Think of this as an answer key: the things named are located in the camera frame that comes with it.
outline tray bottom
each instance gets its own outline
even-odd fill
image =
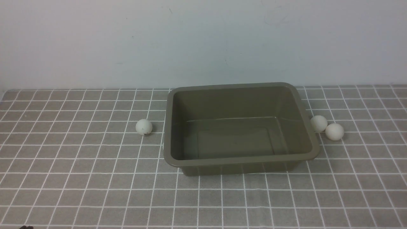
[[[186,122],[184,159],[215,159],[287,154],[276,117]]]

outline olive green tray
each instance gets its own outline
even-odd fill
[[[319,144],[287,83],[185,87],[168,95],[164,158],[187,176],[292,170]]]

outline white ball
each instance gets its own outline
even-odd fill
[[[147,135],[153,130],[153,124],[147,119],[140,119],[136,123],[136,131],[140,135]]]
[[[326,129],[328,126],[328,121],[324,116],[315,115],[311,118],[311,125],[314,128],[315,132],[320,133]]]
[[[325,129],[326,136],[332,141],[341,139],[344,136],[344,132],[344,128],[337,123],[329,124]]]

